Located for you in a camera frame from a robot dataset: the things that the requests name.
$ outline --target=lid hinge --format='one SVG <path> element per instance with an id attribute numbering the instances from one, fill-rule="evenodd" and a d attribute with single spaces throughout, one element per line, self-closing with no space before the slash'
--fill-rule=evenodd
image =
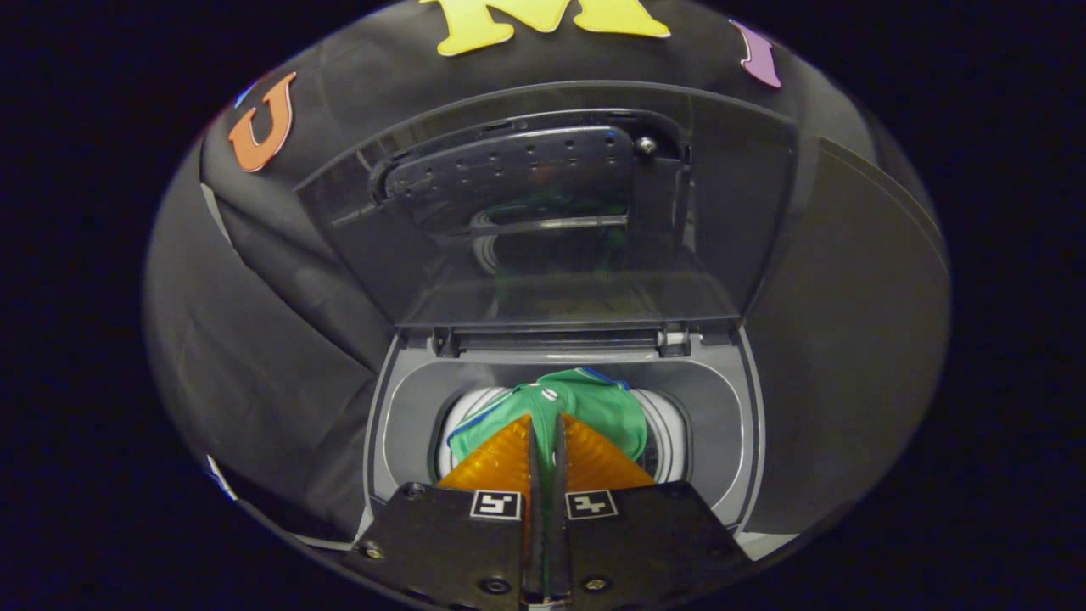
<path id="1" fill-rule="evenodd" d="M 661 358 L 690 357 L 690 330 L 684 323 L 665 323 L 656 334 L 656 352 Z"/>
<path id="2" fill-rule="evenodd" d="M 441 359 L 459 358 L 460 341 L 451 328 L 438 328 L 433 330 L 433 354 Z"/>

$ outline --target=transparent lid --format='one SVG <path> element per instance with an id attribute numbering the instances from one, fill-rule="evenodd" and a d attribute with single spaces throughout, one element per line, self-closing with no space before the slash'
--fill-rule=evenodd
<path id="1" fill-rule="evenodd" d="M 719 282 L 669 234 L 631 226 L 627 190 L 540 180 L 482 209 L 443 211 L 440 271 L 401 326 L 636 323 L 733 314 Z"/>

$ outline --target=orange gripper pad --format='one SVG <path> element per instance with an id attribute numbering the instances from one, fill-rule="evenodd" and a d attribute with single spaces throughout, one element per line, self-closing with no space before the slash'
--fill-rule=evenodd
<path id="1" fill-rule="evenodd" d="M 656 484 L 606 437 L 563 413 L 566 425 L 566 492 L 618 491 Z"/>
<path id="2" fill-rule="evenodd" d="M 462 491 L 520 493 L 528 498 L 531 489 L 528 436 L 532 434 L 531 415 L 518 418 L 464 457 L 438 485 Z"/>

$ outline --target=screw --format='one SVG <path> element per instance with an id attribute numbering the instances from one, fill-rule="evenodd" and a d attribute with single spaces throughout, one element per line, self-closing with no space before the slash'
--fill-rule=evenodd
<path id="1" fill-rule="evenodd" d="M 404 494 L 407 495 L 408 499 L 416 500 L 422 498 L 426 494 L 426 488 L 424 488 L 421 484 L 411 484 L 407 486 L 407 489 L 404 491 Z"/>
<path id="2" fill-rule="evenodd" d="M 506 594 L 512 587 L 505 580 L 500 580 L 497 577 L 485 580 L 482 584 L 482 589 L 489 591 L 490 594 Z"/>
<path id="3" fill-rule="evenodd" d="M 645 154 L 653 154 L 656 152 L 656 140 L 648 136 L 637 138 L 637 150 Z"/>
<path id="4" fill-rule="evenodd" d="M 372 558 L 374 560 L 380 560 L 384 558 L 384 553 L 381 552 L 381 548 L 377 547 L 377 544 L 375 544 L 374 542 L 366 542 L 363 544 L 363 547 L 365 548 L 363 552 L 366 556 Z"/>

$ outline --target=washing machine lid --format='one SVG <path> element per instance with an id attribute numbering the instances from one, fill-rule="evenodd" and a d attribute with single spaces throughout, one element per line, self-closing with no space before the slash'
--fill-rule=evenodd
<path id="1" fill-rule="evenodd" d="M 694 253 L 691 155 L 673 120 L 643 111 L 525 115 L 422 141 L 368 173 L 368 203 L 346 221 L 393 265 L 353 270 L 400 329 L 736 319 Z"/>

